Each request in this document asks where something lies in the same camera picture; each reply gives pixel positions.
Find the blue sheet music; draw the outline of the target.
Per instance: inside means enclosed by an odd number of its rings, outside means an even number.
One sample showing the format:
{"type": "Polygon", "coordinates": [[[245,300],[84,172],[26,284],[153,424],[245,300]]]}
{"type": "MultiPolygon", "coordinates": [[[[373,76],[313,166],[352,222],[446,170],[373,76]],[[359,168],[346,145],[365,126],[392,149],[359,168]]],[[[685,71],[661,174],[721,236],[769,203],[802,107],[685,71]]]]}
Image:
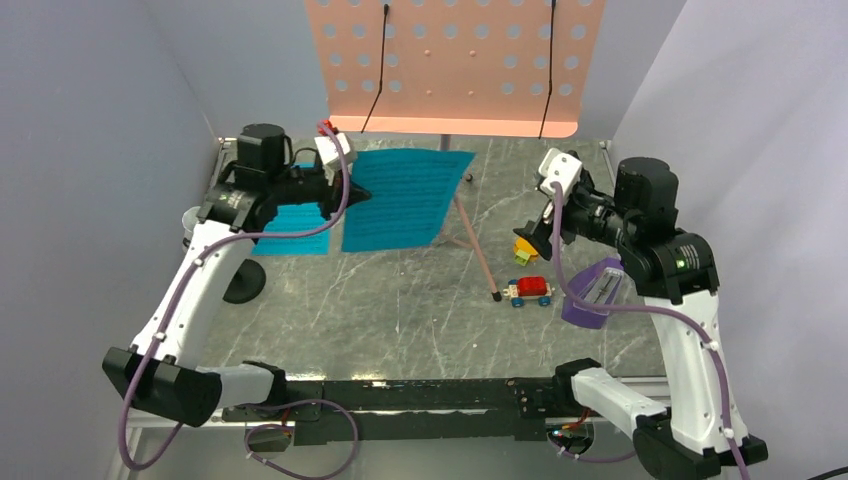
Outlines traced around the blue sheet music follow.
{"type": "MultiPolygon", "coordinates": [[[[305,163],[301,167],[312,167],[305,163]]],[[[278,200],[278,179],[272,183],[272,196],[278,200]]],[[[266,224],[265,233],[297,233],[311,231],[327,222],[316,204],[278,205],[276,216],[266,224]]],[[[296,239],[262,238],[257,241],[255,256],[326,255],[329,251],[330,231],[296,239]]]]}
{"type": "Polygon", "coordinates": [[[346,209],[341,250],[361,253],[430,245],[474,157],[469,151],[422,148],[359,153],[352,181],[371,198],[346,209]]]}

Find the pink music stand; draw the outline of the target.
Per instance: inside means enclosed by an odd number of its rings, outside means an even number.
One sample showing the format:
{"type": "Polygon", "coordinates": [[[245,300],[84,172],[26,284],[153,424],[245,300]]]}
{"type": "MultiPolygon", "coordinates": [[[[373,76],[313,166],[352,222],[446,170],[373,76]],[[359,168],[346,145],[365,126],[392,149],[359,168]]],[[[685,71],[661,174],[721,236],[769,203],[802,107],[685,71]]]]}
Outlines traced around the pink music stand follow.
{"type": "Polygon", "coordinates": [[[327,119],[359,153],[576,133],[601,1],[309,1],[327,119]]]}

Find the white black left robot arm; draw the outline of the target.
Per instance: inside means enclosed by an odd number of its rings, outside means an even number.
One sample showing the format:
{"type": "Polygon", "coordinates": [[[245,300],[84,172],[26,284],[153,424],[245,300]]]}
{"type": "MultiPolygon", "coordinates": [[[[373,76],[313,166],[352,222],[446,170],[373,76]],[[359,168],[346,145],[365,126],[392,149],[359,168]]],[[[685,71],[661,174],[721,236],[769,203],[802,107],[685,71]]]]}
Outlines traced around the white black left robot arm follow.
{"type": "Polygon", "coordinates": [[[123,398],[119,429],[132,409],[199,427],[228,407],[279,417],[289,401],[284,370],[261,362],[203,368],[202,350],[232,281],[281,205],[315,204],[330,229],[346,207],[371,193],[351,179],[348,157],[328,170],[328,155],[295,164],[285,130],[251,124],[233,142],[236,156],[207,191],[178,271],[159,306],[127,348],[110,348],[102,368],[123,398]]]}

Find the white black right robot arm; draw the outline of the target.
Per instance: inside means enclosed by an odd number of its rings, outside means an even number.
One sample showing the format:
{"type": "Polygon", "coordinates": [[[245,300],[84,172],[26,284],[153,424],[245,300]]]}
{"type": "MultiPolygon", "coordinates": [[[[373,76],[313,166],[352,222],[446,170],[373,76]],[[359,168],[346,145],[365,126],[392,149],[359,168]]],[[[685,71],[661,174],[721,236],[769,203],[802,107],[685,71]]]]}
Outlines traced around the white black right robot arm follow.
{"type": "Polygon", "coordinates": [[[624,274],[660,344],[670,401],[662,404],[615,379],[589,359],[559,366],[552,402],[565,415],[583,408],[625,433],[656,479],[711,479],[736,469],[748,478],[768,457],[734,401],[720,338],[715,257],[700,235],[676,224],[679,180],[659,159],[620,162],[614,191],[596,189],[571,152],[549,150],[537,173],[547,197],[540,216],[518,229],[555,268],[577,238],[616,250],[624,274]]]}

